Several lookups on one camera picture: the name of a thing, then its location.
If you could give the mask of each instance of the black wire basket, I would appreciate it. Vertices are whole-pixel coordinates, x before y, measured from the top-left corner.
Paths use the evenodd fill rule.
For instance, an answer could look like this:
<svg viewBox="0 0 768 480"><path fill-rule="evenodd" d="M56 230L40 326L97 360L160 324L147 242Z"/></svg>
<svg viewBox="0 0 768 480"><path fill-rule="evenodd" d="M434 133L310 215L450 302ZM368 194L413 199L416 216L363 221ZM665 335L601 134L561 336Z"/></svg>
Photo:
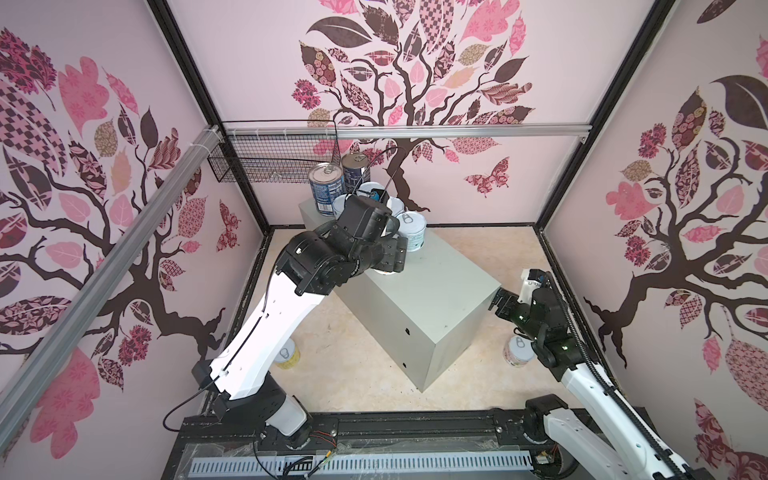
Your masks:
<svg viewBox="0 0 768 480"><path fill-rule="evenodd" d="M227 138L231 148L227 142L220 143L208 157L210 168L219 182L237 181L232 169L233 162L240 162L250 182L288 184L309 183L310 169L318 163L341 163L335 121L262 120L224 123L228 124ZM243 123L248 126L247 129L243 128L246 133L238 133L237 128L232 126ZM317 133L306 133L307 126L316 127ZM276 129L280 128L283 132L277 133Z"/></svg>

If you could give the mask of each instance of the beige tabletop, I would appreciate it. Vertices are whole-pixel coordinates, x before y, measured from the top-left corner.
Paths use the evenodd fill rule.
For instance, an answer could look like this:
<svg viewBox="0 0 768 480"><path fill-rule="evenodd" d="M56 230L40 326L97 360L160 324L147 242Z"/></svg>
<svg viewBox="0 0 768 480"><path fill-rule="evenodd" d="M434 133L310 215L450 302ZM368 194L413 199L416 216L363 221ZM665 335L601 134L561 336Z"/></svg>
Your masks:
<svg viewBox="0 0 768 480"><path fill-rule="evenodd" d="M530 227L435 228L443 240L513 292L524 268L549 269ZM266 272L280 250L300 230L277 230L251 301L259 302ZM273 365L274 379L311 412L521 409L525 400L555 393L571 408L581 407L538 360L523 367L504 360L514 326L491 312L463 354L420 393L365 327L331 293L299 325L291 338L301 359L291 369Z"/></svg>

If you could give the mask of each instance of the white can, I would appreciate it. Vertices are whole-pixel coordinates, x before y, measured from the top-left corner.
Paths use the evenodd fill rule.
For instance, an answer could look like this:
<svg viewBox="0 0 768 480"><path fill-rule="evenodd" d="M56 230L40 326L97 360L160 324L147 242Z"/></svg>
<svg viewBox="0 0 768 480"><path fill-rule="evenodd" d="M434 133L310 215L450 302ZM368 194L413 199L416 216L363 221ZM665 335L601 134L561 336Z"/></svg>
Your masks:
<svg viewBox="0 0 768 480"><path fill-rule="evenodd" d="M372 194L373 190L384 190L384 185L379 182L365 182L357 189L357 194L363 197L371 197L375 201L379 201L378 194Z"/></svg>
<svg viewBox="0 0 768 480"><path fill-rule="evenodd" d="M512 366L523 366L533 360L536 354L531 347L531 340L513 335L504 345L504 359Z"/></svg>
<svg viewBox="0 0 768 480"><path fill-rule="evenodd" d="M344 194L340 197L336 197L333 200L333 216L338 220L341 217L341 213L344 211L344 202L349 194Z"/></svg>
<svg viewBox="0 0 768 480"><path fill-rule="evenodd" d="M397 217L406 211L406 205L398 197L390 197L386 201L386 206L392 211L392 216Z"/></svg>
<svg viewBox="0 0 768 480"><path fill-rule="evenodd" d="M427 220L416 212L405 212L397 216L400 220L398 235L408 239L406 251L415 252L424 245L424 231L427 229Z"/></svg>
<svg viewBox="0 0 768 480"><path fill-rule="evenodd" d="M301 358L301 353L299 353L299 348L296 346L295 342L289 337L288 341L285 342L285 345L283 345L283 348L280 349L280 351L275 355L274 362L283 370L288 370L289 368L295 366L299 359Z"/></svg>

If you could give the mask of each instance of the wallpaper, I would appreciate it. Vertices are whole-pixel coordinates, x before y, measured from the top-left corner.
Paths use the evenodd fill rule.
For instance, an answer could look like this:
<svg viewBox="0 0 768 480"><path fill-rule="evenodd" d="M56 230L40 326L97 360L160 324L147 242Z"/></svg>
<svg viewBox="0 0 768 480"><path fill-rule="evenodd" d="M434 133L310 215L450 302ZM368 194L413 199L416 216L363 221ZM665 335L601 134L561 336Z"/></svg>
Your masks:
<svg viewBox="0 0 768 480"><path fill-rule="evenodd" d="M548 230L621 386L731 480L768 475L766 13L680 6Z"/></svg>
<svg viewBox="0 0 768 480"><path fill-rule="evenodd" d="M310 127L339 128L586 122L650 2L549 3L313 0L297 11L292 2L228 2L215 11L178 2L174 12L225 120L306 118ZM612 42L589 30L598 12ZM207 38L219 22L238 25L235 16L250 27L230 25L218 42L246 45L237 61ZM579 42L590 68L574 65ZM366 154L374 177L392 178L392 192L429 221L479 222L534 221L573 145L556 137L421 137L343 140L339 149ZM313 153L328 147L319 141ZM397 150L379 156L387 147ZM298 204L310 196L307 185L254 188L270 221L300 222L294 204L267 199Z"/></svg>
<svg viewBox="0 0 768 480"><path fill-rule="evenodd" d="M85 23L105 6L37 3ZM66 41L28 7L4 15L3 386L205 125L143 2L112 3L121 15ZM203 164L3 452L3 475L159 475L174 439L160 421L196 389L192 365L222 343L259 239L237 186ZM143 461L115 474L123 442Z"/></svg>

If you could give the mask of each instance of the blue tin can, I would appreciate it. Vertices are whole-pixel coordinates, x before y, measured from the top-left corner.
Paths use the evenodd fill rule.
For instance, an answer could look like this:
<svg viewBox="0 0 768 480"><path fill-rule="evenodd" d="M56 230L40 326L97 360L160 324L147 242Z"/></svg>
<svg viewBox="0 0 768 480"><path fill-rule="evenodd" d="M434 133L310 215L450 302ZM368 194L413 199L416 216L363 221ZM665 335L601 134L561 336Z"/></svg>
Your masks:
<svg viewBox="0 0 768 480"><path fill-rule="evenodd" d="M365 154L346 154L341 159L344 169L346 192L351 194L355 187L371 181L371 161Z"/></svg>
<svg viewBox="0 0 768 480"><path fill-rule="evenodd" d="M332 217L333 201L345 193L344 175L341 167L328 162L317 164L310 170L309 178L317 211L322 215Z"/></svg>

